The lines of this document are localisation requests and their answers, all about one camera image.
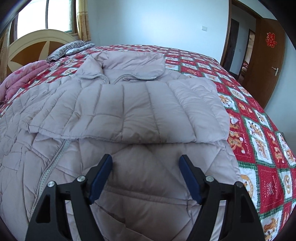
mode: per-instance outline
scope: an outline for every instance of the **yellow curtain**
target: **yellow curtain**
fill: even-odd
[[[11,23],[0,38],[0,84],[5,80],[8,64],[8,46]]]
[[[87,11],[87,0],[76,0],[76,17],[78,35],[83,41],[90,41],[89,14]]]

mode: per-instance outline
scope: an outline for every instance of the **red paper cutout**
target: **red paper cutout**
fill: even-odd
[[[276,36],[274,33],[271,33],[271,32],[267,33],[266,43],[268,47],[272,47],[272,48],[275,47],[275,45],[277,44],[277,42],[275,41],[275,38]]]

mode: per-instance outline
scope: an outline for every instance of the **wooden headboard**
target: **wooden headboard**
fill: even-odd
[[[47,59],[53,51],[75,41],[70,34],[54,29],[29,33],[8,47],[7,76],[24,65]]]

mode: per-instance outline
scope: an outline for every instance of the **checkered blanket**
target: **checkered blanket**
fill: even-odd
[[[87,56],[102,50],[149,51],[165,54],[166,68],[189,77],[212,80],[230,116],[228,142],[238,160],[241,177],[258,211],[266,240],[272,240],[296,204],[296,159],[283,136],[252,96],[219,63],[208,56],[146,45],[93,47],[52,63],[6,104],[0,118],[28,89],[74,74]]]

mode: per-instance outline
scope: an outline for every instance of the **window frame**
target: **window frame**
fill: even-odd
[[[49,1],[46,0],[46,8],[45,8],[45,29],[48,29],[48,6]],[[72,24],[72,30],[66,31],[65,33],[68,33],[70,35],[77,35],[77,21],[76,21],[76,0],[71,0],[71,8],[70,8],[70,17],[71,17],[71,24]],[[10,43],[13,43],[18,39],[17,37],[17,21],[18,21],[18,14],[15,16],[15,18],[12,21],[11,29],[10,29]]]

